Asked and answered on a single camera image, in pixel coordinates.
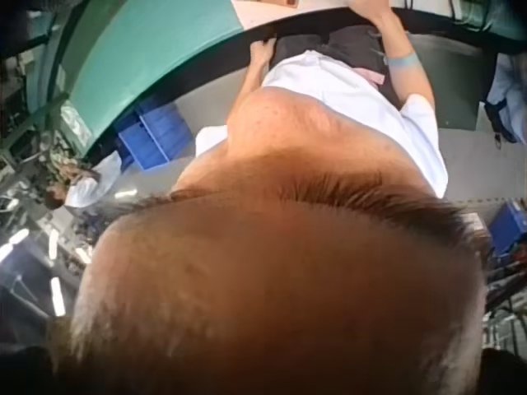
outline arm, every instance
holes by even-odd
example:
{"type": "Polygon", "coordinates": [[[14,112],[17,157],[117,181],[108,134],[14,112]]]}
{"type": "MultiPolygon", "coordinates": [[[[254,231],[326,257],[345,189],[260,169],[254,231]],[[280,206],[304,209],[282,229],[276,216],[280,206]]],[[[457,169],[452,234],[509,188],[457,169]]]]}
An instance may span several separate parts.
{"type": "Polygon", "coordinates": [[[389,73],[402,103],[406,103],[410,95],[418,94],[435,108],[427,74],[415,55],[403,24],[389,6],[389,0],[350,0],[350,8],[373,23],[382,34],[386,55],[391,60],[389,73]]]}
{"type": "Polygon", "coordinates": [[[276,39],[270,39],[266,43],[263,41],[256,41],[250,45],[250,63],[245,74],[244,82],[241,86],[240,92],[236,97],[232,109],[227,116],[226,123],[238,110],[241,103],[254,91],[262,86],[264,80],[264,71],[269,65],[274,54],[274,43],[276,39]]]}

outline white shirt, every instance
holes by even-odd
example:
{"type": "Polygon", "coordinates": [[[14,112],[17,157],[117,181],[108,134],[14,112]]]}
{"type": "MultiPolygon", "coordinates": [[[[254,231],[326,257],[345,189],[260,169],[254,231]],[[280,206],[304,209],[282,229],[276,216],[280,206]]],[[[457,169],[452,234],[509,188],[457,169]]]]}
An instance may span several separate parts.
{"type": "MultiPolygon", "coordinates": [[[[390,137],[413,159],[436,196],[445,196],[448,174],[439,151],[436,114],[424,97],[411,95],[399,112],[348,65],[315,51],[280,62],[265,77],[263,86],[312,96],[338,113],[390,137]]],[[[196,156],[226,138],[226,126],[202,129],[196,136],[196,156]]]]}
{"type": "Polygon", "coordinates": [[[121,175],[121,163],[122,161],[117,151],[106,156],[93,168],[94,171],[100,174],[99,182],[90,177],[83,177],[69,188],[64,205],[85,208],[97,203],[108,193],[121,175]]]}

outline hand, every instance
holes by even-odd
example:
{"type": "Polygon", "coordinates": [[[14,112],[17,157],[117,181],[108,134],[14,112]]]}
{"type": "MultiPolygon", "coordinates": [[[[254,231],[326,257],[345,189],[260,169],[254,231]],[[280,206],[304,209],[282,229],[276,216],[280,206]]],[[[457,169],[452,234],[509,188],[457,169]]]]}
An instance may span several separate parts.
{"type": "Polygon", "coordinates": [[[276,42],[276,38],[269,39],[267,42],[253,42],[250,45],[250,64],[256,67],[268,66],[273,58],[274,45],[276,42]]]}
{"type": "Polygon", "coordinates": [[[347,0],[353,12],[376,25],[384,16],[393,14],[389,0],[347,0]]]}

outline floor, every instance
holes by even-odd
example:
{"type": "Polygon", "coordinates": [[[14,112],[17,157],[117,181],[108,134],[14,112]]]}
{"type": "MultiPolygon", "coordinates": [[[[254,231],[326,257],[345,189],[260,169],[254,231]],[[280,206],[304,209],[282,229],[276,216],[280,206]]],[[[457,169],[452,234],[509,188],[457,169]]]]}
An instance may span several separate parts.
{"type": "MultiPolygon", "coordinates": [[[[481,53],[444,39],[418,36],[413,42],[437,96],[441,151],[450,173],[446,198],[490,221],[504,200],[525,196],[525,148],[504,143],[497,149],[479,104],[481,53]]],[[[194,136],[205,126],[223,124],[244,73],[242,69],[218,78],[175,101],[194,136]]],[[[163,194],[193,156],[189,147],[181,159],[159,170],[141,172],[133,167],[115,190],[136,188],[140,197],[163,194]]]]}

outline worker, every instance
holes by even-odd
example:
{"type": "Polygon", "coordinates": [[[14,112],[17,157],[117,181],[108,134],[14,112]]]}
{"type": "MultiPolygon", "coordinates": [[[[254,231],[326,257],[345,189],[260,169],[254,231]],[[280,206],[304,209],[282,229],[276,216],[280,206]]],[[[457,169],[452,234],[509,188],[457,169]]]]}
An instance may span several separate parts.
{"type": "Polygon", "coordinates": [[[364,65],[309,49],[263,78],[274,42],[251,45],[226,139],[96,245],[65,393],[473,393],[483,270],[441,199],[431,86],[389,0],[350,7],[401,109],[364,65]]]}
{"type": "Polygon", "coordinates": [[[106,156],[91,170],[73,164],[58,169],[62,181],[49,185],[44,204],[49,210],[62,206],[87,208],[99,202],[111,190],[121,175],[122,161],[117,151],[106,156]]]}

